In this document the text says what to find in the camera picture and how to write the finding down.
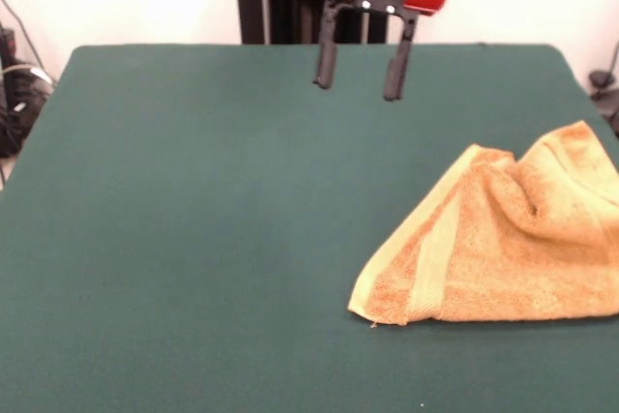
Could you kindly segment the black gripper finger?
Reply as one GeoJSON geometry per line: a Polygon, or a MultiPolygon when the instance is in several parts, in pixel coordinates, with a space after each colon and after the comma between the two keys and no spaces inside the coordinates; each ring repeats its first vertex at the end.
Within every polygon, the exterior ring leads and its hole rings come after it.
{"type": "Polygon", "coordinates": [[[318,58],[313,83],[329,89],[334,80],[337,43],[361,41],[361,13],[355,0],[324,0],[318,36],[318,58]]]}
{"type": "Polygon", "coordinates": [[[402,17],[403,28],[396,55],[390,60],[383,86],[385,100],[400,100],[407,73],[408,59],[414,41],[419,15],[416,12],[405,13],[402,17]]]}

